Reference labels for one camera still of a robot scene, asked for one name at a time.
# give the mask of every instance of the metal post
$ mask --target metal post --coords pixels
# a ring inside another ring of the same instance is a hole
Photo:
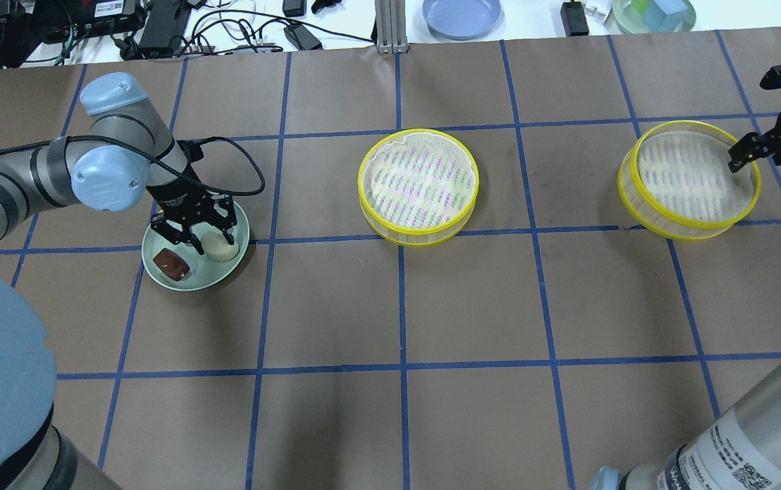
[[[409,38],[405,35],[405,0],[375,0],[375,25],[378,52],[409,52]]]

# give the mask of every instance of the green block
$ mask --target green block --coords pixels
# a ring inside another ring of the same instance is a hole
[[[636,12],[639,12],[639,15],[645,15],[651,2],[652,0],[633,0],[633,9],[635,9]]]

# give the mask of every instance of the light blue cube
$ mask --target light blue cube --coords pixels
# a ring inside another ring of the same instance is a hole
[[[684,0],[652,0],[641,19],[651,32],[674,31],[686,16]]]

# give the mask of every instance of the green bowl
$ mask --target green bowl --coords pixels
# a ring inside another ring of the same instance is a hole
[[[692,8],[690,0],[684,0],[689,7],[686,10],[685,18],[680,21],[674,32],[687,32],[696,25],[696,9]],[[633,0],[614,0],[614,6],[611,9],[614,12],[614,18],[617,19],[617,26],[625,34],[648,34],[651,30],[641,19],[639,12],[633,9]]]

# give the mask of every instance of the yellow basket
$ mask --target yellow basket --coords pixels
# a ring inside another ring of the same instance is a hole
[[[469,220],[480,177],[457,139],[433,129],[384,137],[360,164],[357,190],[369,225],[409,247],[446,242]]]
[[[756,162],[729,173],[727,151],[736,141],[699,121],[658,125],[639,138],[620,165],[621,201],[658,235],[687,242],[720,235],[750,213],[763,187]]]

